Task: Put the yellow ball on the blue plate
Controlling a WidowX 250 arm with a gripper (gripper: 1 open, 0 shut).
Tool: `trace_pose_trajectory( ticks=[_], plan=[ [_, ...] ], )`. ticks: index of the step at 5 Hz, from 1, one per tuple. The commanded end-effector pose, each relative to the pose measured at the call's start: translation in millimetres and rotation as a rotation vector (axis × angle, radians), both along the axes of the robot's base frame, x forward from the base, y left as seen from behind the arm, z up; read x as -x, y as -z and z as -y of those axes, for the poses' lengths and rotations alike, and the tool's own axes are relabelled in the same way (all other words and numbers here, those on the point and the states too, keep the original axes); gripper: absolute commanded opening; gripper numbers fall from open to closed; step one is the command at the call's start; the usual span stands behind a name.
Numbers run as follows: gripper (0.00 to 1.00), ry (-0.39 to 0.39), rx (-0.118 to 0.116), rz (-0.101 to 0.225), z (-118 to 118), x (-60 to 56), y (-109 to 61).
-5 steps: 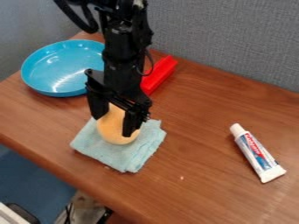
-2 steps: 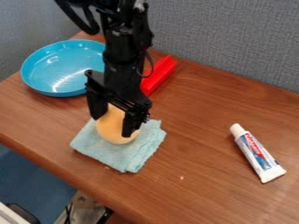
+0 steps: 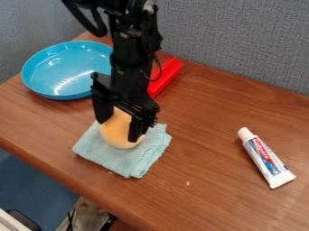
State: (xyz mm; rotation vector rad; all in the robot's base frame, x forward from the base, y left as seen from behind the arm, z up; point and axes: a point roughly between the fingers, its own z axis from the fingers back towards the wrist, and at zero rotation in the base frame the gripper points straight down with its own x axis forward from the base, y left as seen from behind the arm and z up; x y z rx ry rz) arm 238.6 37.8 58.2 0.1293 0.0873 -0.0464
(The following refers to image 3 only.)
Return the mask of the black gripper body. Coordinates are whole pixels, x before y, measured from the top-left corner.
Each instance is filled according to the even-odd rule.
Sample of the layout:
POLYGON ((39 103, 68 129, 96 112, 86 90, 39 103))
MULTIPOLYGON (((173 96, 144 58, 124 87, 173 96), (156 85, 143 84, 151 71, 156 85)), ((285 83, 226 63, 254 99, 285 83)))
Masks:
POLYGON ((147 93, 148 85, 155 81, 151 78, 152 63, 158 62, 155 47, 143 44, 140 35, 123 32, 114 33, 112 42, 111 75, 91 74, 92 95, 111 97, 114 108, 122 109, 130 116, 148 113, 155 125, 159 105, 147 93))

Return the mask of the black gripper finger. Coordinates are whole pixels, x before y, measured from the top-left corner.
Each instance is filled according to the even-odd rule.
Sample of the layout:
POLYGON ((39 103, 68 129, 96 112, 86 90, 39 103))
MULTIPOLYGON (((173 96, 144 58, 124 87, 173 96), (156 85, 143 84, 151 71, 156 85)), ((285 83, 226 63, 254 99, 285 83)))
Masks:
POLYGON ((92 95, 92 108, 96 121, 103 124, 114 115, 114 100, 100 94, 92 95))
POLYGON ((147 129, 154 125, 154 117, 148 113, 140 113, 131 117, 128 141, 136 143, 146 134, 147 129))

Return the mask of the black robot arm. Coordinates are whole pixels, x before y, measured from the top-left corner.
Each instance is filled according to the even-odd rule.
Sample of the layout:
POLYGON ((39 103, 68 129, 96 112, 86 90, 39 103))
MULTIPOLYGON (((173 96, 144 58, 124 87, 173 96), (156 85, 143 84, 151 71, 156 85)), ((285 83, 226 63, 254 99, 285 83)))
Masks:
POLYGON ((135 143, 155 126, 159 105, 147 91, 155 82, 152 66, 161 61, 162 35, 158 31, 155 0, 119 0, 106 7, 114 50, 111 73, 94 72, 92 107, 99 123, 120 109, 130 115, 127 140, 135 143))

